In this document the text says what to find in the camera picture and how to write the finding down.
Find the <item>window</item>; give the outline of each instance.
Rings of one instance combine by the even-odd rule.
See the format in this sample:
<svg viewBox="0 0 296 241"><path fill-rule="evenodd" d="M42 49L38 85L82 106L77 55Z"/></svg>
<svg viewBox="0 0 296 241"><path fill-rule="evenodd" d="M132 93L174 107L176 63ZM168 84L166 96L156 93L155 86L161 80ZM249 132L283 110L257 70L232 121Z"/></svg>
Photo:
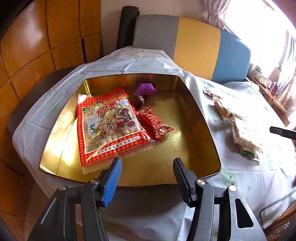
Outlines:
<svg viewBox="0 0 296 241"><path fill-rule="evenodd" d="M231 0L224 20L267 75L279 66L287 32L279 12L262 0Z"/></svg>

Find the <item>wooden cabinet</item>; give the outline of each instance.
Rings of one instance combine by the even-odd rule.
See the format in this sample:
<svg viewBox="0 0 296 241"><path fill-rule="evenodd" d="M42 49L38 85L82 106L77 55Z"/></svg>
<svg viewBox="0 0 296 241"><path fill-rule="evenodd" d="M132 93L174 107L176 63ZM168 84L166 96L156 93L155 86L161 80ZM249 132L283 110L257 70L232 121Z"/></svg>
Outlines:
<svg viewBox="0 0 296 241"><path fill-rule="evenodd" d="M82 0L80 4L81 37L101 32L101 1Z"/></svg>
<svg viewBox="0 0 296 241"><path fill-rule="evenodd" d="M23 177L11 171L3 161L0 160L0 210L16 215L18 202L18 183Z"/></svg>
<svg viewBox="0 0 296 241"><path fill-rule="evenodd" d="M80 37L78 13L78 0L47 1L46 16L50 48Z"/></svg>
<svg viewBox="0 0 296 241"><path fill-rule="evenodd" d="M87 62L98 60L102 55L101 34L92 34L84 38L84 47Z"/></svg>
<svg viewBox="0 0 296 241"><path fill-rule="evenodd" d="M8 80L8 76L3 67L2 62L0 61L0 87Z"/></svg>
<svg viewBox="0 0 296 241"><path fill-rule="evenodd" d="M17 95L22 99L40 80L54 72L54 63L50 53L45 53L12 78Z"/></svg>
<svg viewBox="0 0 296 241"><path fill-rule="evenodd" d="M16 153L12 141L7 137L5 129L6 121L18 102L12 84L5 84L0 89L0 161L4 161L13 169L23 173L26 167Z"/></svg>
<svg viewBox="0 0 296 241"><path fill-rule="evenodd" d="M9 77L49 50L45 0L33 1L12 23L1 41Z"/></svg>
<svg viewBox="0 0 296 241"><path fill-rule="evenodd" d="M57 69L84 64L81 40L76 39L52 50Z"/></svg>

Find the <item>red candy packet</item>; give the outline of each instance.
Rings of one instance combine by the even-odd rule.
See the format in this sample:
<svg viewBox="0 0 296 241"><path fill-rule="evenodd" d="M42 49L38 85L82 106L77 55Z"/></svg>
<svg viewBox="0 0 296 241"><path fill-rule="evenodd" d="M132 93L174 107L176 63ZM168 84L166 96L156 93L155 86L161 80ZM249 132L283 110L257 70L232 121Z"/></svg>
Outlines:
<svg viewBox="0 0 296 241"><path fill-rule="evenodd" d="M137 111L136 116L145 126L153 131L156 140L159 140L164 135L174 130L174 128L164 124L155 114L153 114L150 106Z"/></svg>
<svg viewBox="0 0 296 241"><path fill-rule="evenodd" d="M120 87L97 97L79 95L77 135L84 174L110 165L115 156L135 154L131 149L147 150L148 144L155 142L140 125L132 100Z"/></svg>

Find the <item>snack package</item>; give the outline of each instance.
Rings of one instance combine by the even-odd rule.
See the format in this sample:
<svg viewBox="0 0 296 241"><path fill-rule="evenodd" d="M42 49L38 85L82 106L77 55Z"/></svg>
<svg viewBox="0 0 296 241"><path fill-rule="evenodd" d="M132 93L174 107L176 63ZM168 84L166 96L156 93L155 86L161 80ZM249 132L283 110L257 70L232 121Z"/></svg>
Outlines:
<svg viewBox="0 0 296 241"><path fill-rule="evenodd" d="M233 141L248 150L261 151L261 142L257 131L251 124L236 117L229 118L232 126Z"/></svg>
<svg viewBox="0 0 296 241"><path fill-rule="evenodd" d="M144 123L144 125L153 131L156 140L159 140L164 135L174 130L174 128L164 124L155 114L153 114L150 106L137 111L136 116Z"/></svg>
<svg viewBox="0 0 296 241"><path fill-rule="evenodd" d="M215 93L211 92L210 90L203 90L205 95L208 95L209 97L216 97L219 99L222 99L219 95L216 95Z"/></svg>
<svg viewBox="0 0 296 241"><path fill-rule="evenodd" d="M229 108L226 108L225 106L223 106L222 100L220 100L217 97L213 97L212 99L214 101L214 105L215 105L219 115L221 116L221 118L223 120L227 120L229 117L236 117L236 118L244 121L244 119L241 116L239 116L238 114L236 114L234 111L230 110Z"/></svg>
<svg viewBox="0 0 296 241"><path fill-rule="evenodd" d="M122 88L77 103L77 134L83 173L110 165L118 153L149 149L155 142L135 116L132 100Z"/></svg>
<svg viewBox="0 0 296 241"><path fill-rule="evenodd" d="M252 160L254 160L254 161L260 161L258 151L250 150L250 149L248 149L242 145L239 145L239 144L238 144L238 146L239 146L239 152L242 155L250 156L252 158Z"/></svg>

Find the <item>chair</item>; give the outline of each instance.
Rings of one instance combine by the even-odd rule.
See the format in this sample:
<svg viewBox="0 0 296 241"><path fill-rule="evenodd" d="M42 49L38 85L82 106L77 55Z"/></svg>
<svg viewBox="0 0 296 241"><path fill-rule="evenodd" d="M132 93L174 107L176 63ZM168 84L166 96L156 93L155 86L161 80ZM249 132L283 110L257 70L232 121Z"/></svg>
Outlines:
<svg viewBox="0 0 296 241"><path fill-rule="evenodd" d="M32 90L18 103L10 114L6 122L6 132L8 137L12 140L13 133L23 120L27 112L36 103L40 97L45 94L51 87L59 82L63 77L69 74L77 66L72 66L64 69L59 69L41 80Z"/></svg>
<svg viewBox="0 0 296 241"><path fill-rule="evenodd" d="M282 216L264 229L267 240L277 241L289 227L293 218L296 219L296 201L292 202Z"/></svg>
<svg viewBox="0 0 296 241"><path fill-rule="evenodd" d="M236 36L203 22L141 15L136 19L133 48L164 50L184 70L220 84L247 81L250 49Z"/></svg>

